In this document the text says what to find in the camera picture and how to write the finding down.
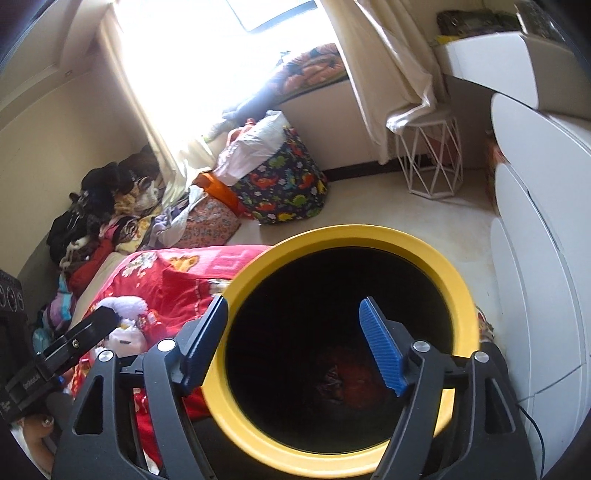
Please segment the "left hand painted nails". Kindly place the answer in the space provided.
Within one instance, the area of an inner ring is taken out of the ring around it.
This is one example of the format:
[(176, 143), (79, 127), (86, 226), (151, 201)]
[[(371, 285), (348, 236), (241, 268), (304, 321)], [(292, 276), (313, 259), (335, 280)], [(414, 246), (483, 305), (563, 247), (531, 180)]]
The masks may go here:
[(52, 468), (54, 455), (43, 439), (53, 432), (54, 423), (54, 417), (48, 414), (32, 414), (22, 420), (24, 440), (32, 459), (45, 470)]

